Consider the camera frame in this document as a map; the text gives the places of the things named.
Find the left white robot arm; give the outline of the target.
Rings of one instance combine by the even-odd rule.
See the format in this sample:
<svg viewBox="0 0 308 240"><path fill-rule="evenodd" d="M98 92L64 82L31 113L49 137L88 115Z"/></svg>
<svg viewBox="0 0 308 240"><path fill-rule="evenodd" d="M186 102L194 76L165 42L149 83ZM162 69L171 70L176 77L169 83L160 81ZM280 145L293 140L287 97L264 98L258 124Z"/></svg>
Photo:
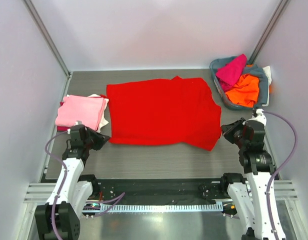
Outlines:
<svg viewBox="0 0 308 240"><path fill-rule="evenodd" d="M77 240L80 216L86 201L99 196L94 175L81 175L91 150L100 150L110 139L91 128L77 124L67 131L66 149L62 157L47 154L61 165L56 185L45 204L37 206L35 220L41 240Z"/></svg>

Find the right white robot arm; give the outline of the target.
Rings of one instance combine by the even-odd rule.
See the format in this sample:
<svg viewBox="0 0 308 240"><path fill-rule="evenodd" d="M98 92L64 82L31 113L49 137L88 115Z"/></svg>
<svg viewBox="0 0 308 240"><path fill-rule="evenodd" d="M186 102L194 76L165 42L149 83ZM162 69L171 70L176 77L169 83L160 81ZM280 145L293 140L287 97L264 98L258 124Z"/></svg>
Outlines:
<svg viewBox="0 0 308 240"><path fill-rule="evenodd" d="M243 240L284 240L274 195L274 164L264 149L264 124L243 118L221 127L222 134L238 146L244 174L225 173L220 194L231 198L243 227Z"/></svg>

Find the red t shirt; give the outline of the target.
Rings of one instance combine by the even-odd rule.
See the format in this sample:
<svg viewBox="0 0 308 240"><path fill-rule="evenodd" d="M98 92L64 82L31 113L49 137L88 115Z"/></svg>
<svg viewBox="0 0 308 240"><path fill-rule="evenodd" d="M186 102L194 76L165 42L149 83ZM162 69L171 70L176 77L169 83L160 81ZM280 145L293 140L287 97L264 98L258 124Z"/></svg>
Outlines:
<svg viewBox="0 0 308 240"><path fill-rule="evenodd" d="M186 143L211 151L221 135L221 107L200 78L151 79L106 88L113 144Z"/></svg>

